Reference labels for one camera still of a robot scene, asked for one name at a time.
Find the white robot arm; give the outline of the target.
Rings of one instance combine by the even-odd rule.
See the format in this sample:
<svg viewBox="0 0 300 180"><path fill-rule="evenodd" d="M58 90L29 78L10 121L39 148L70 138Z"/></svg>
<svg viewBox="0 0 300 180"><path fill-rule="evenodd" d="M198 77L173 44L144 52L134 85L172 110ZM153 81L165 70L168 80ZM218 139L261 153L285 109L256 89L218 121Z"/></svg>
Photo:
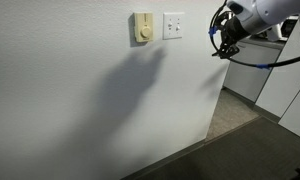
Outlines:
<svg viewBox="0 0 300 180"><path fill-rule="evenodd" d="M300 0L226 0L234 14L220 27L220 52L229 57L235 44L251 35L266 31L292 15L300 17Z"/></svg>

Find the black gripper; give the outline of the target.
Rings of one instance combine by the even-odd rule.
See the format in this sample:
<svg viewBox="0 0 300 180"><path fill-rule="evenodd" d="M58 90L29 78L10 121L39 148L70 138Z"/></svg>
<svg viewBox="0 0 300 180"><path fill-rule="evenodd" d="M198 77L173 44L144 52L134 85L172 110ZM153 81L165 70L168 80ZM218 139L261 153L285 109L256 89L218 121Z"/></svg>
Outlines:
<svg viewBox="0 0 300 180"><path fill-rule="evenodd" d="M217 17L217 29L221 31L222 42L219 50L221 59L227 59L236 55L239 52L239 48L235 44L249 36L239 19L233 16L231 11L225 11Z"/></svg>

